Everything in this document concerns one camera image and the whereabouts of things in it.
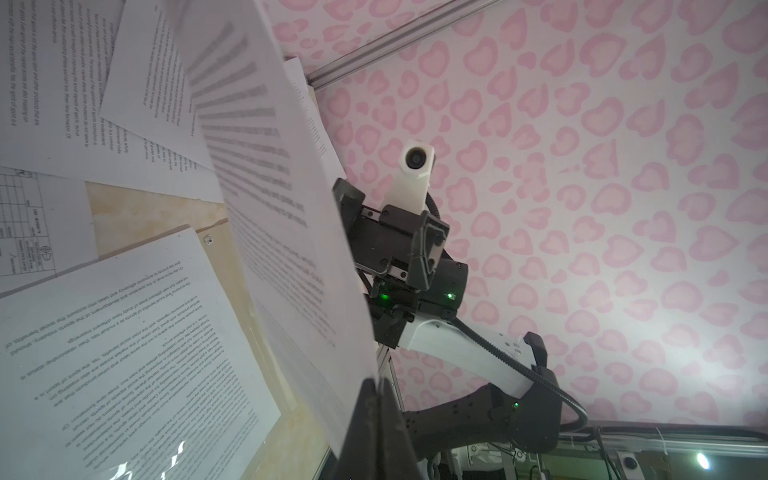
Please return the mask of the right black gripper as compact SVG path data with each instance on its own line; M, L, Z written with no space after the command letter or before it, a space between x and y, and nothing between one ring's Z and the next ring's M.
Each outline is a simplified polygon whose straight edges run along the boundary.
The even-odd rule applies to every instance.
M419 214L394 205L376 210L339 178L332 188L358 275L364 280L375 340L400 345L418 320L451 321L466 290L468 266L445 251L450 226L433 198Z

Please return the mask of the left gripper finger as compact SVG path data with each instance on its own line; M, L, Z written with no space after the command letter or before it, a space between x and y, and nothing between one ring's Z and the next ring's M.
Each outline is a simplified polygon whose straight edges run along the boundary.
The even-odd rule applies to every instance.
M333 454L322 479L421 479L418 460L392 383L363 381L341 453Z

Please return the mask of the beige paper folder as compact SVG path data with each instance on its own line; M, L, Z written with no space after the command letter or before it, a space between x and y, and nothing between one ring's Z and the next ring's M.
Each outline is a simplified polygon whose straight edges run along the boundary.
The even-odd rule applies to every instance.
M246 468L245 479L317 479L330 449L321 426L307 404L288 385L256 318L237 259L230 224L187 220L99 220L97 243L104 258L166 236L193 228L206 250L244 337L258 362L266 384L280 411L280 418Z

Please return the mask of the large text sheet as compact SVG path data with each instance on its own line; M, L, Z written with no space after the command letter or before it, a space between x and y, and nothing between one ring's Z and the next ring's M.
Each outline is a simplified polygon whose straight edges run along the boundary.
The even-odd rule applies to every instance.
M1 301L5 479L238 479L279 417L192 229Z

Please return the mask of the diagram sheet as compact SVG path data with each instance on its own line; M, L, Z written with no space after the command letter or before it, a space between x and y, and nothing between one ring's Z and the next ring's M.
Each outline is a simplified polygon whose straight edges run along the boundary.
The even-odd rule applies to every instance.
M1 294L98 259L85 182L1 169Z

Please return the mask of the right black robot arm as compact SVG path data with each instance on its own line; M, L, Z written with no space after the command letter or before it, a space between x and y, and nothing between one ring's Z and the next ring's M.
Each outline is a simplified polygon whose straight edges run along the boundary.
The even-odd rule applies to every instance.
M419 214L393 205L370 208L365 194L344 179L332 192L375 340L457 367L481 383L471 392L449 392L438 405L405 409L416 455L476 443L508 443L536 454L553 450L563 400L544 341L534 332L514 338L460 320L469 267L446 252L449 227L434 204Z

